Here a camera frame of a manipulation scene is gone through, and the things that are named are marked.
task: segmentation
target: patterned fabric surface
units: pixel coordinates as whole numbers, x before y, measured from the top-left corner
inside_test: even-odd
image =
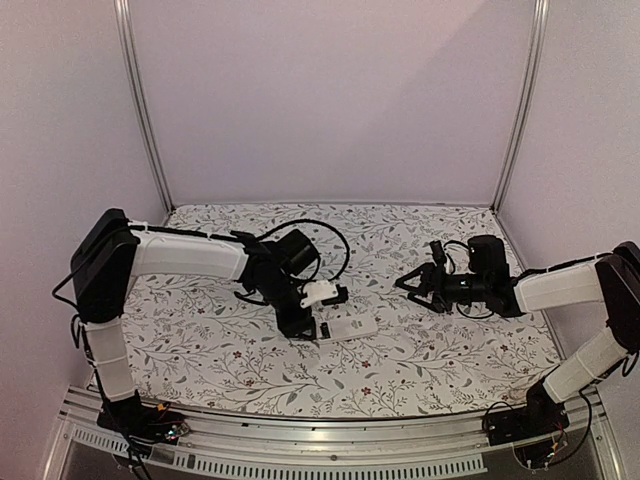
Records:
[[[486,209],[362,205],[185,206],[169,226],[261,233],[298,218],[323,220],[351,244],[341,282],[347,304],[314,307],[316,319],[372,315],[378,334],[330,345],[282,337],[270,307],[237,300],[239,284],[152,275],[138,279],[124,332],[134,380],[149,397],[187,405],[312,417],[411,416],[522,401],[558,361],[543,318],[438,315],[393,281],[430,259],[434,239],[501,236]],[[343,247],[330,231],[300,226],[322,255],[318,278],[337,271]],[[452,246],[458,271],[466,252]],[[518,271],[507,246],[508,260]],[[479,316],[482,311],[468,311]]]

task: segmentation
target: white plastic bracket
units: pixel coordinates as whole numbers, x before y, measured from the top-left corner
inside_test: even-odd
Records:
[[[309,282],[302,287],[304,298],[300,300],[302,308],[308,308],[323,300],[329,300],[338,296],[338,287],[328,280]]]
[[[130,227],[142,227],[144,228],[145,232],[149,231],[149,222],[138,222],[135,220],[131,220],[129,221],[129,226]]]

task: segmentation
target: metal bar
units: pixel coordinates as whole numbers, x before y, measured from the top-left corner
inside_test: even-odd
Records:
[[[71,445],[70,437],[73,425],[61,418],[56,418],[53,422],[51,437],[45,449],[48,454],[44,457],[44,465],[41,468],[42,475],[39,475],[42,480],[59,480],[62,478],[64,464]]]
[[[627,478],[611,424],[606,420],[594,420],[591,426],[591,435],[594,439],[604,480]]]
[[[140,75],[140,67],[136,54],[135,42],[133,38],[133,27],[131,25],[131,13],[129,10],[129,0],[115,0],[116,20],[118,23],[118,32],[120,34],[120,44],[122,46],[122,54],[124,64],[129,78],[129,87],[131,88],[131,96],[133,97],[133,105],[140,126],[140,133],[144,143],[149,166],[153,180],[156,184],[160,201],[166,213],[173,211],[174,203],[171,198],[169,184],[167,182],[156,137],[153,133],[151,117],[147,108],[147,101],[144,95],[142,78]]]
[[[73,438],[74,441],[78,443],[112,453],[113,455],[125,455],[126,444],[122,440],[122,437],[113,432],[98,429],[95,426],[77,424],[73,432]],[[286,478],[292,480],[302,480],[303,478],[317,480],[393,478],[396,480],[409,480],[425,478],[424,476],[418,477],[417,470],[425,469],[429,471],[429,467],[431,467],[432,470],[429,478],[454,478],[458,476],[468,478],[470,474],[484,473],[487,471],[482,455],[475,451],[471,451],[468,455],[457,455],[442,460],[425,461],[423,458],[419,458],[415,462],[409,461],[400,464],[385,464],[384,462],[380,462],[378,458],[375,458],[364,465],[350,465],[344,462],[342,458],[338,458],[337,455],[333,455],[332,457],[333,458],[327,456],[324,461],[313,464],[295,462],[292,464],[288,462],[283,463],[281,458],[273,458],[271,461],[260,461],[248,456],[231,457],[217,453],[212,454],[206,451],[203,452],[193,448],[186,450],[180,447],[157,445],[148,458],[147,463],[189,473],[215,476],[216,478],[240,478],[242,480],[246,480],[247,478],[271,478],[274,480],[278,478],[282,480]],[[461,464],[467,461],[470,462],[467,464],[470,468],[467,468],[465,472]],[[440,469],[440,474],[437,473],[437,469],[433,471],[434,467],[440,466],[444,467],[444,469]],[[372,476],[371,473],[374,471],[377,471],[377,475]]]
[[[540,58],[542,56],[542,46],[544,43],[544,33],[547,26],[547,17],[549,15],[549,0],[536,0],[536,6],[533,15],[533,26],[531,28],[531,43],[529,45],[529,58],[520,92],[520,102],[516,113],[516,119],[509,138],[507,154],[505,156],[498,188],[493,196],[491,208],[495,212],[499,212],[504,204],[504,200],[509,190],[509,184],[513,175],[513,169],[518,157],[518,151],[522,143],[524,131],[531,109],[531,101],[538,76],[538,68],[540,66]]]
[[[604,410],[595,390],[587,393],[597,417]],[[92,425],[100,409],[99,394],[71,387],[61,409],[62,418]],[[302,419],[235,415],[233,412],[195,413],[180,405],[177,411],[187,417],[192,433],[179,447],[217,455],[262,457],[274,461],[302,463],[324,460],[339,452],[347,463],[366,464],[426,458],[433,460],[470,451],[484,452],[489,447],[482,431],[485,411],[439,417],[406,419]],[[565,403],[573,428],[586,419],[586,407],[580,397]]]

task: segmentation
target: lavender wall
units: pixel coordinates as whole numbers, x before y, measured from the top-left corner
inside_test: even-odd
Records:
[[[0,476],[33,480],[67,385],[88,373],[51,288],[104,209],[162,212],[112,2],[0,2],[0,32]]]
[[[529,266],[640,243],[640,5],[552,2],[531,116],[501,217]],[[573,352],[604,308],[556,310]],[[640,371],[600,391],[629,478],[640,479]]]
[[[489,204],[534,3],[132,2],[177,203]]]

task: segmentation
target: white object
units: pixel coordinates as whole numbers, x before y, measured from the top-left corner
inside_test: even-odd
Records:
[[[98,371],[107,398],[117,402],[132,396],[135,386],[120,317],[106,323],[87,323],[84,329],[93,355],[92,363]]]
[[[583,302],[603,302],[596,261],[526,277],[514,287],[522,312]]]
[[[316,324],[320,344],[369,337],[378,333],[378,325],[373,315],[352,315],[327,322],[318,321]]]
[[[162,273],[238,280],[249,258],[241,243],[172,233],[131,233],[140,239],[132,277]]]
[[[611,329],[604,328],[551,372],[544,381],[544,388],[555,403],[564,402],[593,380],[600,379],[627,355]]]
[[[310,307],[323,300],[336,298],[338,296],[338,288],[328,280],[318,280],[317,282],[309,282],[302,288],[304,298],[300,300],[302,308]]]

